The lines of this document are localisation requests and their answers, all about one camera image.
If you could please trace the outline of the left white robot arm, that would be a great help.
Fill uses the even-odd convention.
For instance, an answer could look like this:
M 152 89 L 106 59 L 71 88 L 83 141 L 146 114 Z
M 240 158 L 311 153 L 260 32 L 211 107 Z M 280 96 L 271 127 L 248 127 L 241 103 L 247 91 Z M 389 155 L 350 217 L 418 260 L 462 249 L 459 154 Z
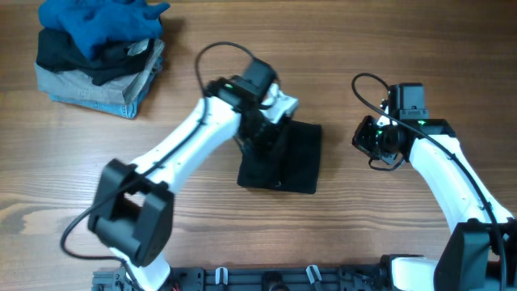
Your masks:
M 103 168 L 87 226 L 120 260 L 127 286 L 165 287 L 171 267 L 162 250 L 175 196 L 204 160 L 232 138 L 247 154 L 270 156 L 298 105 L 282 92 L 272 67 L 252 58 L 243 74 L 203 86 L 193 112 L 151 151 Z

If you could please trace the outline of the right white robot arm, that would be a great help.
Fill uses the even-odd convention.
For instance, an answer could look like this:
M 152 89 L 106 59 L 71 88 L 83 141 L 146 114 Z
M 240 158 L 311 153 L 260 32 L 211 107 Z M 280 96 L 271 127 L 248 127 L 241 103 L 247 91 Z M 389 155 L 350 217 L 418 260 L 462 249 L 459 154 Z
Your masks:
M 376 283 L 390 290 L 514 290 L 516 219 L 481 182 L 464 156 L 456 132 L 431 119 L 420 83 L 385 85 L 388 96 L 365 116 L 355 148 L 383 171 L 409 163 L 425 180 L 451 236 L 437 260 L 385 255 Z

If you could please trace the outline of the black t-shirt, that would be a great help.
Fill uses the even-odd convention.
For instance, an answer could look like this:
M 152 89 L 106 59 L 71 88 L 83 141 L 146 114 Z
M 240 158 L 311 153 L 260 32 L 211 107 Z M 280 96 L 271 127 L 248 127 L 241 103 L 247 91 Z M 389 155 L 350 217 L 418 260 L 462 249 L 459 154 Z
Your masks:
M 272 150 L 242 155 L 237 184 L 278 192 L 314 194 L 322 154 L 322 126 L 290 121 Z

